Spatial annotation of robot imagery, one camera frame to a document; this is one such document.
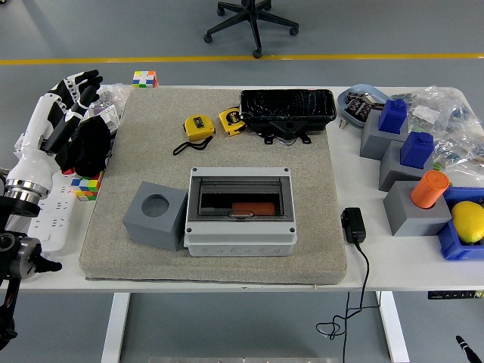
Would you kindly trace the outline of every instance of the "chair base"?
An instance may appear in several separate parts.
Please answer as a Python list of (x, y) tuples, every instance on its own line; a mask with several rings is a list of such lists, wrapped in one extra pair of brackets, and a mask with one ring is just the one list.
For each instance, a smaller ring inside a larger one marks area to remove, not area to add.
[(269, 23), (275, 23), (283, 26), (289, 26), (289, 33), (292, 36), (297, 35), (299, 32), (299, 24), (291, 20), (284, 19), (283, 17), (278, 17), (276, 15), (270, 14), (267, 11), (271, 10), (271, 0), (262, 0), (256, 4), (255, 0), (245, 1), (247, 5), (236, 5), (229, 4), (227, 2), (219, 2), (217, 7), (217, 14), (222, 16), (225, 14), (225, 10), (233, 11), (236, 14), (230, 17), (226, 21), (214, 26), (206, 31), (206, 35), (203, 36), (205, 43), (211, 43), (212, 34), (217, 33), (220, 30), (227, 29), (235, 24), (242, 23), (243, 21), (248, 21), (252, 28), (252, 33), (256, 41), (257, 49), (253, 51), (254, 58), (261, 58), (262, 56), (262, 44), (260, 42), (259, 28), (257, 26), (257, 20), (268, 21)]

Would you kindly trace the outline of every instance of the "gray cube block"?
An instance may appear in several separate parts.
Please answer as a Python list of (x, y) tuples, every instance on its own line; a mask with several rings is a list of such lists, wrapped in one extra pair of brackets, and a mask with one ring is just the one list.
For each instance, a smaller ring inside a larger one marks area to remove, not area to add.
[(451, 220), (444, 197), (429, 209), (422, 209), (410, 199), (418, 181), (396, 181), (383, 200), (394, 236), (434, 236)]
[(408, 121), (403, 122), (399, 134), (380, 131), (378, 119), (381, 111), (372, 110), (368, 115), (365, 127), (361, 133), (360, 157), (381, 160), (391, 140), (405, 141), (408, 137)]
[(187, 191), (143, 181), (123, 224), (133, 241), (176, 251), (185, 229), (187, 202)]
[(380, 163), (380, 180), (378, 183), (378, 189), (381, 191), (389, 191), (397, 180), (419, 181), (426, 172), (433, 169), (431, 157), (425, 162), (423, 169), (400, 164), (400, 150), (403, 144), (401, 141), (391, 141), (383, 155)]

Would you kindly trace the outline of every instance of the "yellow tape measure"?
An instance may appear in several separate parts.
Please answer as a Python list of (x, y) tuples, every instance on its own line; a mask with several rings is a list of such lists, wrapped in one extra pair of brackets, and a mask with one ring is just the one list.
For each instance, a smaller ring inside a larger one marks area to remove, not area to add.
[(199, 141), (215, 134), (215, 127), (212, 120), (205, 115), (193, 115), (187, 118), (183, 124), (188, 140)]
[(232, 107), (219, 114), (220, 122), (229, 136), (240, 134), (247, 125), (240, 121), (239, 107)]

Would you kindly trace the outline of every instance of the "blue block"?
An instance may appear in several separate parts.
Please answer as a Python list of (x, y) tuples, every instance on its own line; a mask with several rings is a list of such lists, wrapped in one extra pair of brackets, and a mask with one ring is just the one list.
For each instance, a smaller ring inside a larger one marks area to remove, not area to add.
[(378, 119), (378, 130), (399, 134), (407, 118), (407, 104), (403, 100), (388, 100)]
[(426, 132), (412, 131), (400, 149), (400, 164), (423, 169), (433, 152), (433, 136)]

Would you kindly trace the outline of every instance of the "yellow lemon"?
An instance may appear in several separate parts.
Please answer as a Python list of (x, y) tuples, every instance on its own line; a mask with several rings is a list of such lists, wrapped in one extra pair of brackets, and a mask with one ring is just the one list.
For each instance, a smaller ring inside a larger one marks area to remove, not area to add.
[(473, 244), (484, 237), (484, 208), (479, 204), (459, 202), (451, 214), (455, 230), (463, 242)]

